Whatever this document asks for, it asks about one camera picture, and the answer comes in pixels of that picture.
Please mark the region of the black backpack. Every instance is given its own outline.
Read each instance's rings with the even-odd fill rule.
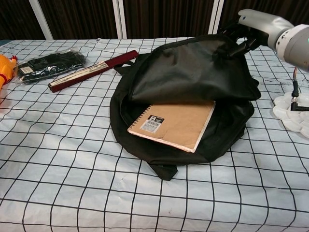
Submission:
[[[228,57],[237,44],[224,35],[204,35],[162,45],[139,55],[123,74],[111,99],[111,127],[123,148],[146,161],[156,174],[170,180],[176,165],[216,160],[244,133],[261,97],[244,55]],[[128,127],[150,104],[198,103],[215,100],[216,106],[194,153],[143,139]]]

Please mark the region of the spiral binding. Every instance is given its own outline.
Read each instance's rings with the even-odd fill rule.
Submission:
[[[130,129],[132,129],[138,122],[139,120],[144,116],[145,113],[147,113],[152,105],[148,106],[147,109],[144,110],[144,112],[132,123],[132,125],[130,126]]]

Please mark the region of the clear plastic packaging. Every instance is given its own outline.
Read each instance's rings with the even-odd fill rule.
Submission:
[[[25,60],[18,63],[17,78],[23,84],[32,84],[69,72],[86,65],[86,57],[72,48]]]

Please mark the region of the backpack strap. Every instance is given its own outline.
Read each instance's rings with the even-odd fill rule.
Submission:
[[[139,56],[136,58],[135,63],[139,62],[140,60],[143,59],[143,57],[145,57],[146,55],[148,55],[148,53],[146,54],[139,54]],[[131,60],[124,62],[122,64],[117,64],[114,66],[114,69],[122,76],[128,74],[130,72],[130,70],[132,69],[132,66],[134,65],[134,62],[132,62]]]
[[[150,163],[148,165],[163,180],[171,180],[178,171],[176,165],[153,165]]]

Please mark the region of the white plastic object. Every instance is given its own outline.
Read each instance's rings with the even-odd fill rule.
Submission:
[[[309,112],[291,111],[291,92],[274,100],[274,115],[280,119],[289,131],[299,132],[309,138]],[[309,94],[301,93],[297,99],[298,105],[309,107]]]

